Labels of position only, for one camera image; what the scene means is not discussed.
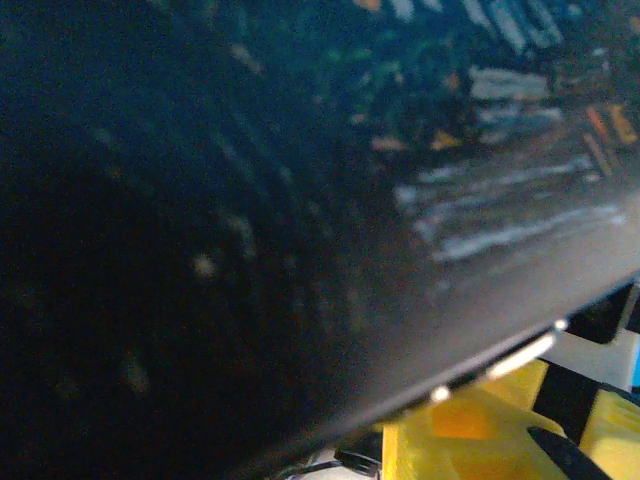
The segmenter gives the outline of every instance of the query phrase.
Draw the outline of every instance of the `black cable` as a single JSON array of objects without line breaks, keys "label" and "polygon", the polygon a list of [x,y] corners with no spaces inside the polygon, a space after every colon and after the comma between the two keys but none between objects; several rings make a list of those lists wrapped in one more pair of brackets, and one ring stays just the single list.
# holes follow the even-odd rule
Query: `black cable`
[{"label": "black cable", "polygon": [[342,463],[344,468],[369,478],[375,478],[382,466],[378,460],[347,450],[337,449],[333,457]]},{"label": "black cable", "polygon": [[[307,463],[305,463],[305,466],[310,466],[315,464],[319,459],[320,456],[322,455],[322,452],[316,452],[314,453],[311,457],[309,457],[309,459],[307,460]],[[289,480],[300,480],[303,477],[303,475],[294,475],[292,477],[289,477]]]},{"label": "black cable", "polygon": [[330,462],[316,463],[315,465],[309,465],[308,467],[292,467],[283,470],[276,475],[273,480],[284,480],[285,478],[292,477],[294,475],[306,475],[308,473],[319,472],[320,470],[326,470],[328,468],[342,467],[342,462],[338,460],[332,460]]}]

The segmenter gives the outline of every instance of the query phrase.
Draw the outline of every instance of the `yellow object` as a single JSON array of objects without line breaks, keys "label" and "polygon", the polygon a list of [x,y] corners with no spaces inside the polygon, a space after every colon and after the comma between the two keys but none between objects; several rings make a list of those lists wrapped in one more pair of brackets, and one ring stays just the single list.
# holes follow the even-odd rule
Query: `yellow object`
[{"label": "yellow object", "polygon": [[459,147],[460,145],[462,145],[462,142],[459,139],[440,129],[436,131],[435,138],[431,142],[431,148],[436,151]]},{"label": "yellow object", "polygon": [[564,436],[557,423],[530,411],[546,369],[535,361],[385,425],[384,479],[566,480],[527,433],[539,426]]},{"label": "yellow object", "polygon": [[616,132],[618,132],[618,137],[620,137],[622,143],[629,145],[636,142],[638,140],[638,136],[636,135],[636,132],[633,131],[633,127],[629,120],[627,120],[622,114],[622,106],[609,106],[609,113],[613,120],[613,126],[615,127]]},{"label": "yellow object", "polygon": [[591,408],[580,449],[614,480],[640,475],[640,407],[600,390]]}]

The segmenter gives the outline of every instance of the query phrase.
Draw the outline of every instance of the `dark curved surface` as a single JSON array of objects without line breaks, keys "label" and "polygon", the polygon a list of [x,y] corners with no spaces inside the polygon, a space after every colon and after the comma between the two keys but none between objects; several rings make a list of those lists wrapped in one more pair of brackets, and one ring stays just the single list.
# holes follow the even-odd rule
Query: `dark curved surface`
[{"label": "dark curved surface", "polygon": [[[251,478],[640,270],[629,8],[516,55],[426,7],[289,3],[0,3],[1,470]],[[547,91],[474,98],[474,58]]]},{"label": "dark curved surface", "polygon": [[582,453],[578,445],[571,440],[543,428],[530,427],[528,431],[538,446],[549,455],[567,478],[588,478],[589,480],[608,480],[611,478]]}]

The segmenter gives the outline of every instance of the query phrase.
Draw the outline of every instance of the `orange patch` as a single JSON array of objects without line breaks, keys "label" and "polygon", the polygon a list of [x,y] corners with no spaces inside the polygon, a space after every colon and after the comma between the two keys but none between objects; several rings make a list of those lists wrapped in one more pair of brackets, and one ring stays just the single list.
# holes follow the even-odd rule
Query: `orange patch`
[{"label": "orange patch", "polygon": [[459,147],[460,145],[462,145],[460,140],[440,129],[438,129],[433,142],[431,142],[431,148],[435,151],[444,150],[445,148]]},{"label": "orange patch", "polygon": [[631,28],[633,29],[633,31],[640,35],[640,18],[631,17],[629,23],[631,23]]},{"label": "orange patch", "polygon": [[358,7],[377,13],[382,7],[382,0],[353,0]]},{"label": "orange patch", "polygon": [[462,82],[460,81],[460,76],[456,72],[453,72],[452,74],[444,77],[444,79],[442,80],[442,84],[450,92],[455,92],[460,88]]},{"label": "orange patch", "polygon": [[596,109],[593,107],[588,107],[587,115],[589,116],[589,120],[591,120],[591,124],[593,125],[593,128],[595,128],[596,132],[598,132],[598,135],[600,135],[600,137],[605,142],[611,143],[611,136],[609,135],[609,130],[607,129],[607,126],[604,124],[604,122],[602,121],[602,118],[600,117]]}]

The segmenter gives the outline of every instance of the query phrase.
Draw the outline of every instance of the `dust speck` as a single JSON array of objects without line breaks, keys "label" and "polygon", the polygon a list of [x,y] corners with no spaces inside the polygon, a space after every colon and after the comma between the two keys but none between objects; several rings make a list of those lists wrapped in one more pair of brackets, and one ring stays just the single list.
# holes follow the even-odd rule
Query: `dust speck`
[{"label": "dust speck", "polygon": [[201,278],[212,278],[218,273],[218,267],[211,257],[205,253],[199,253],[193,257],[193,269]]},{"label": "dust speck", "polygon": [[91,135],[98,142],[110,148],[112,150],[117,150],[118,142],[116,141],[116,137],[106,128],[95,127],[91,129]]}]

